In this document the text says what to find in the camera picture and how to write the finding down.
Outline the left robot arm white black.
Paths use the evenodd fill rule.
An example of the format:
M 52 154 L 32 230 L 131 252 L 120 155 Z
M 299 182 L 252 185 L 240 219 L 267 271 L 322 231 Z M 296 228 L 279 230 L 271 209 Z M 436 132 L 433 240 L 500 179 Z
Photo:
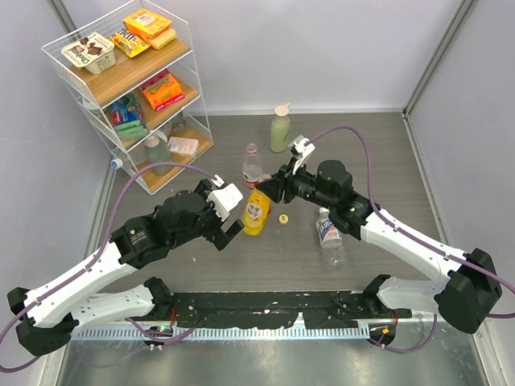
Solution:
M 179 191 L 144 216 L 114 231 L 92 256 L 38 289 L 17 287 L 7 299 L 16 315 L 19 343 L 34 356 L 66 345 L 73 335 L 131 317 L 163 320 L 173 296 L 156 277 L 117 294 L 102 289 L 162 260 L 187 242 L 204 238 L 223 250 L 243 229 L 240 220 L 222 226 L 243 195 L 234 184 L 203 179 L 194 191 Z

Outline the clear bottle red label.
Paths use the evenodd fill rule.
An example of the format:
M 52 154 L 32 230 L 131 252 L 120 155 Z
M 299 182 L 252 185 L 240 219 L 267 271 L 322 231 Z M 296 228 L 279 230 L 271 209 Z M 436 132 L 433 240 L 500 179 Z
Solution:
M 262 157 L 258 151 L 258 147 L 254 143 L 248 144 L 245 148 L 242 174 L 245 185 L 250 189 L 256 187 L 262 180 Z

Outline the yellow juice bottle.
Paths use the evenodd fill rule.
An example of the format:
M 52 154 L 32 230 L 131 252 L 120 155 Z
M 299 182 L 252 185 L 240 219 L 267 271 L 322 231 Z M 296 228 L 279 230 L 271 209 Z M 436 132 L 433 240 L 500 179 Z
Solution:
M 257 236 L 262 232 L 269 207 L 271 207 L 271 200 L 258 189 L 253 189 L 242 215 L 242 222 L 245 225 L 243 232 L 246 235 Z

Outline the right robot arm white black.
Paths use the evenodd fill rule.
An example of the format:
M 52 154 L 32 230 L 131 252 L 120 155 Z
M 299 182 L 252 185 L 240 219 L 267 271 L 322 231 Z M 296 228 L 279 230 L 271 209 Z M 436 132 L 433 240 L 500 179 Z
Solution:
M 391 309 L 421 310 L 473 334 L 502 295 L 489 254 L 479 248 L 466 253 L 403 224 L 356 192 L 340 161 L 320 163 L 316 174 L 284 165 L 257 188 L 275 203 L 299 197 L 327 209 L 341 233 L 392 253 L 426 276 L 424 281 L 376 277 L 363 298 L 366 313 L 374 318 Z

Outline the clear bottle blue white label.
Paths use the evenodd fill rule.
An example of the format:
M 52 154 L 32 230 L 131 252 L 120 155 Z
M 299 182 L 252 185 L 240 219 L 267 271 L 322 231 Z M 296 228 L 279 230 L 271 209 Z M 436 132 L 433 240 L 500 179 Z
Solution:
M 346 261 L 346 252 L 340 231 L 329 219 L 329 210 L 321 207 L 315 228 L 322 251 L 324 264 L 327 267 L 339 267 Z

